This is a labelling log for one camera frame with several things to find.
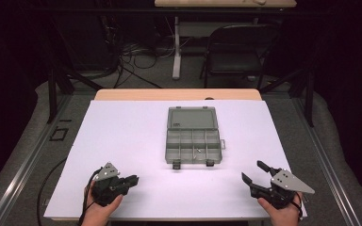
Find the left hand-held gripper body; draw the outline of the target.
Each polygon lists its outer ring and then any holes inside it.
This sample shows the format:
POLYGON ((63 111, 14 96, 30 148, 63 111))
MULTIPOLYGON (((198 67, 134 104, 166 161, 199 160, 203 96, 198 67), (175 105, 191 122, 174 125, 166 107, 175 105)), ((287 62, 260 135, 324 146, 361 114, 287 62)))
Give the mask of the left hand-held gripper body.
POLYGON ((91 195, 101 206, 111 204, 119 195, 126 195, 130 184, 120 177, 119 171, 107 162, 93 179, 91 195))

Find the wooden desk with white leg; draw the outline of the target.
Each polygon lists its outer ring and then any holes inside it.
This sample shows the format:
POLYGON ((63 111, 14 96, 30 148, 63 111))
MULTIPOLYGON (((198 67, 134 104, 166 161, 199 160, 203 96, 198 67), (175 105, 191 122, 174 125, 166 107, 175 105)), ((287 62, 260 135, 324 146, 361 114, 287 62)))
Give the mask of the wooden desk with white leg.
MULTIPOLYGON (((157 8, 295 8, 296 0, 267 0, 265 5, 259 5, 253 0, 155 0, 157 8)), ((181 70, 181 52, 180 52, 180 23, 179 16, 175 16, 174 22, 174 48, 175 56, 173 60, 173 79, 180 78, 181 70)))

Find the grey plastic organizer box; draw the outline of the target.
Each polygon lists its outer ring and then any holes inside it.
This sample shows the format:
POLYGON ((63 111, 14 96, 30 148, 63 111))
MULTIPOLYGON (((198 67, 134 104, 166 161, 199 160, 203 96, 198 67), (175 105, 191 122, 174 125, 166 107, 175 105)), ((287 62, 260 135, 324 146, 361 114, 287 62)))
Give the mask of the grey plastic organizer box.
POLYGON ((214 167, 222 162, 223 149, 213 106, 169 108, 165 160, 174 170, 180 170, 183 164, 214 167), (195 155, 195 149, 202 153, 195 155))

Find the metal floor rail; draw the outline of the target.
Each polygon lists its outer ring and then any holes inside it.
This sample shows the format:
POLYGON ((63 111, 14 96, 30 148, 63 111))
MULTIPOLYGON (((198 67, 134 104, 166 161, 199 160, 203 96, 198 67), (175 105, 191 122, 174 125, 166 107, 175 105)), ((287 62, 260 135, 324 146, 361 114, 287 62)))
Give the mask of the metal floor rail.
POLYGON ((300 118, 301 124, 310 136, 310 140, 314 146, 314 155, 319 162, 321 171, 331 190, 339 212, 344 218, 346 226, 362 226, 356 212, 354 211, 353 205, 348 198, 346 190, 338 179, 328 154, 321 143, 316 127, 311 127, 306 120, 303 101, 300 99, 291 99, 291 101, 300 118))
POLYGON ((74 98, 59 98, 58 114, 47 122, 42 108, 27 125, 0 174, 0 226, 51 226, 43 217, 74 141, 78 118, 70 112, 74 98))

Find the person's left hand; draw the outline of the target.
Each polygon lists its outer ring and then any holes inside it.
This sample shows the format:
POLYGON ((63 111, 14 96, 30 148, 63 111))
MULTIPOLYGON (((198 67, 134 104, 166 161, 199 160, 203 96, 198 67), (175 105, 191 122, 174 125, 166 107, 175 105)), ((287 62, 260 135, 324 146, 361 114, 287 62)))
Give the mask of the person's left hand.
POLYGON ((94 187, 95 182, 90 183, 90 187, 87 189, 88 198, 86 202, 86 210, 83 222, 81 226, 107 226, 108 220, 111 214, 120 206, 123 195, 119 195, 111 204, 107 206, 101 206, 93 201, 91 190, 94 187))

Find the person's right hand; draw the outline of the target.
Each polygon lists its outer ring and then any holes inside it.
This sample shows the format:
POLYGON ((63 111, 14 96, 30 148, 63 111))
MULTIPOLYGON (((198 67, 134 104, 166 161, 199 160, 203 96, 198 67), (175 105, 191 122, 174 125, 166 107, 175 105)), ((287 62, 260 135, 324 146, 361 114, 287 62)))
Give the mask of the person's right hand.
POLYGON ((301 192, 297 192, 293 203, 282 209, 274 208, 263 198, 259 198, 257 202, 270 216, 272 226, 299 226, 299 208, 302 206, 302 196, 301 192))

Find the white board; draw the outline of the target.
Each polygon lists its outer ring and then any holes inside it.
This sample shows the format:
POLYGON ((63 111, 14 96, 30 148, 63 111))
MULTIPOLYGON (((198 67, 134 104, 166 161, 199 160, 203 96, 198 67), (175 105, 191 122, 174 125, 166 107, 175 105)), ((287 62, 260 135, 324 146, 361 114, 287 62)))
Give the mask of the white board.
POLYGON ((91 174, 111 162, 123 177, 139 182, 112 214, 117 220, 243 220, 267 214, 241 176, 267 186, 270 175, 257 166, 289 166, 271 113, 263 101, 205 100, 217 113, 225 141, 214 167, 165 160, 168 110, 172 101, 93 101, 45 211, 51 219, 79 218, 91 174))

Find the wooden table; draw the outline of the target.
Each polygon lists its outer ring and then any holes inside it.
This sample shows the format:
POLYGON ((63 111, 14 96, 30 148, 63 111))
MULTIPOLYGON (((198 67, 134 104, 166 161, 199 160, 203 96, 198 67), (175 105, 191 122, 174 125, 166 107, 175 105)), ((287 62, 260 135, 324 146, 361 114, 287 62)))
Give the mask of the wooden table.
POLYGON ((257 89, 100 89, 96 101, 193 101, 254 100, 261 101, 257 89))

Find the black folding chair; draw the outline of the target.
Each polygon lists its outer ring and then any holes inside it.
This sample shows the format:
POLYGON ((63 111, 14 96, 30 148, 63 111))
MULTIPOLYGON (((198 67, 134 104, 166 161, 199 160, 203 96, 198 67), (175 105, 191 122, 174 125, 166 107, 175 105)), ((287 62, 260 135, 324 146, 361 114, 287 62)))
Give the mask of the black folding chair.
POLYGON ((280 37, 274 24, 230 24, 208 37, 200 79, 209 76, 257 77, 262 85, 267 57, 280 37))

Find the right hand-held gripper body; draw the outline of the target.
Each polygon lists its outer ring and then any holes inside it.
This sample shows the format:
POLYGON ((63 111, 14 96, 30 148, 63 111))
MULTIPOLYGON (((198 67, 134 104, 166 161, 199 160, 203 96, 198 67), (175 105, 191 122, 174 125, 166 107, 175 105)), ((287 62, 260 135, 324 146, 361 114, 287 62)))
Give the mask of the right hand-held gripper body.
POLYGON ((263 198, 274 208, 282 209, 293 202, 296 192, 314 194, 315 190, 293 175, 287 169, 275 169, 262 167, 265 172, 271 175, 271 186, 264 187, 249 180, 249 188, 253 198, 263 198))

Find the black metal stand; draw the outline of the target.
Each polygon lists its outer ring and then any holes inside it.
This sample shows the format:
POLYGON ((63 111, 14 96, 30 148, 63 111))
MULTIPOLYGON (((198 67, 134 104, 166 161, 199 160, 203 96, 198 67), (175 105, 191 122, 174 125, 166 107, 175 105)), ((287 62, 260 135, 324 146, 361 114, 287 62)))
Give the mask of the black metal stand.
POLYGON ((48 73, 48 94, 49 94, 49 118, 48 123, 51 123, 58 113, 58 101, 57 101, 57 88, 59 88, 65 95, 71 95, 74 93, 74 86, 72 85, 70 78, 87 85, 94 90, 100 90, 103 87, 92 82, 87 77, 72 70, 68 67, 58 67, 51 70, 48 73))
POLYGON ((260 88, 259 92, 261 94, 267 93, 285 82, 289 80, 296 80, 289 89, 289 96, 290 97, 298 97, 303 90, 305 90, 304 95, 304 118, 306 119, 308 125, 310 127, 314 126, 313 123, 313 98, 314 98, 314 80, 315 74, 312 69, 298 69, 289 73, 288 75, 275 80, 274 82, 270 83, 269 85, 265 86, 264 88, 260 88))

